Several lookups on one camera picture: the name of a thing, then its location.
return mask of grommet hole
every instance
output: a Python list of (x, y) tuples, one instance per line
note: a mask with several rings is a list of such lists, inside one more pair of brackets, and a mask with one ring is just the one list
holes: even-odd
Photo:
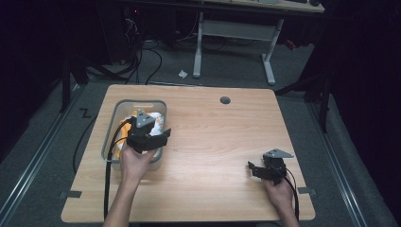
[(227, 97), (227, 96), (223, 96), (223, 97), (220, 98), (220, 102), (222, 104), (224, 104), (224, 105), (227, 105), (227, 104), (230, 104), (231, 99), (229, 97)]

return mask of dark background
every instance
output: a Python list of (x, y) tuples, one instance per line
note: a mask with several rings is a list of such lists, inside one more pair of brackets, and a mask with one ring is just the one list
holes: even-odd
[[(352, 18), (356, 23), (324, 26), (288, 21), (279, 44), (291, 40), (298, 46), (316, 45), (300, 79), (326, 74), (328, 56), (340, 52), (329, 62), (331, 94), (360, 157), (401, 223), (395, 213), (401, 209), (400, 1), (339, 0), (323, 1), (323, 5), (325, 15)], [(176, 29), (182, 34), (190, 31), (196, 13), (174, 9), (140, 12), (145, 35), (171, 45), (179, 38)], [(127, 59), (122, 21), (119, 6), (76, 1), (58, 6), (50, 1), (0, 3), (1, 161), (60, 80), (67, 50), (96, 64)], [(346, 36), (339, 39), (342, 32)]]

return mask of desk leg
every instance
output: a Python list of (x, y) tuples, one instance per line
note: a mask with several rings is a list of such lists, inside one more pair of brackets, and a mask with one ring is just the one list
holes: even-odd
[(200, 12), (200, 22), (198, 25), (198, 45), (197, 52), (195, 53), (194, 62), (194, 78), (199, 78), (201, 76), (201, 38), (203, 32), (203, 12)]
[(283, 19), (280, 19), (278, 21), (276, 28), (272, 34), (268, 53), (262, 54), (263, 65), (265, 66), (266, 77), (268, 78), (269, 85), (275, 84), (274, 74), (273, 74), (273, 71), (271, 70), (271, 65), (270, 65), (270, 58), (271, 58), (271, 54), (273, 53), (274, 47), (277, 43), (278, 36), (280, 35), (280, 31), (281, 31), (281, 27), (283, 26), (283, 23), (284, 23)]
[(60, 112), (63, 113), (70, 104), (70, 66), (68, 54), (65, 55), (65, 60), (62, 62), (62, 106)]

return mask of clear container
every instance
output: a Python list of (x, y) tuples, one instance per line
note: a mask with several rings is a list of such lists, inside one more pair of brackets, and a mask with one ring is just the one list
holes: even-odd
[[(132, 115), (133, 111), (141, 110), (147, 114), (150, 113), (159, 113), (163, 117), (163, 125), (162, 131), (165, 131), (166, 125), (166, 114), (167, 114), (167, 107), (166, 104), (161, 100), (131, 100), (131, 99), (123, 99), (119, 101), (113, 110), (112, 119), (109, 125), (109, 128), (106, 133), (106, 138), (103, 143), (103, 148), (101, 151), (101, 156), (103, 160), (107, 162), (107, 154), (110, 149), (110, 144), (112, 143), (113, 136), (115, 131), (117, 130), (120, 121), (124, 120), (126, 117)], [(118, 149), (117, 146), (113, 147), (113, 154), (115, 154), (116, 150)], [(162, 163), (162, 156), (163, 156), (163, 147), (158, 148), (156, 154), (150, 161), (149, 170), (156, 170)], [(114, 155), (111, 160), (112, 167), (114, 169), (120, 169), (120, 161)]]

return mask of metal bracket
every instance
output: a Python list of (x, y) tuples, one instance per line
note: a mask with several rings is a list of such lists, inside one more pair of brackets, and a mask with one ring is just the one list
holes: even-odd
[(142, 128), (148, 124), (151, 124), (155, 121), (153, 117), (150, 115), (138, 110), (138, 114), (136, 115), (136, 127)]
[(280, 150), (279, 148), (274, 148), (265, 153), (266, 156), (270, 158), (293, 158), (294, 155)]

